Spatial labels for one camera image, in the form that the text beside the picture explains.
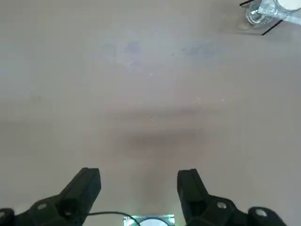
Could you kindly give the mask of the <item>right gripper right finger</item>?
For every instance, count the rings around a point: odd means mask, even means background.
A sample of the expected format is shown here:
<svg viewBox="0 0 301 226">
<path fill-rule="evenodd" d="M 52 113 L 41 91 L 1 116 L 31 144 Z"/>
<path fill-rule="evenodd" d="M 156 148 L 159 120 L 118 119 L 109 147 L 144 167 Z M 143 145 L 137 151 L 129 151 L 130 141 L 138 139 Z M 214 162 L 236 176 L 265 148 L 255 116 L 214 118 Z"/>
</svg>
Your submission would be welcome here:
<svg viewBox="0 0 301 226">
<path fill-rule="evenodd" d="M 245 213 L 233 201 L 210 195 L 196 169 L 178 171 L 177 192 L 187 226 L 286 226 L 271 209 L 251 207 Z"/>
</svg>

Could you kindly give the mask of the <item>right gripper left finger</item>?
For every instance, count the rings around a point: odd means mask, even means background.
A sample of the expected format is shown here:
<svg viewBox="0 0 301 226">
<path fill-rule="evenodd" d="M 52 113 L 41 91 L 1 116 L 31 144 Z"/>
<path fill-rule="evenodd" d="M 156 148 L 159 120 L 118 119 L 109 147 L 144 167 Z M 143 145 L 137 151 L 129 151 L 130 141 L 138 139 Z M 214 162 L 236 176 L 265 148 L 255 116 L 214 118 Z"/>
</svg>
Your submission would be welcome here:
<svg viewBox="0 0 301 226">
<path fill-rule="evenodd" d="M 0 210 L 2 226 L 81 226 L 101 190 L 100 171 L 82 168 L 57 195 L 36 201 L 28 210 L 15 214 Z"/>
</svg>

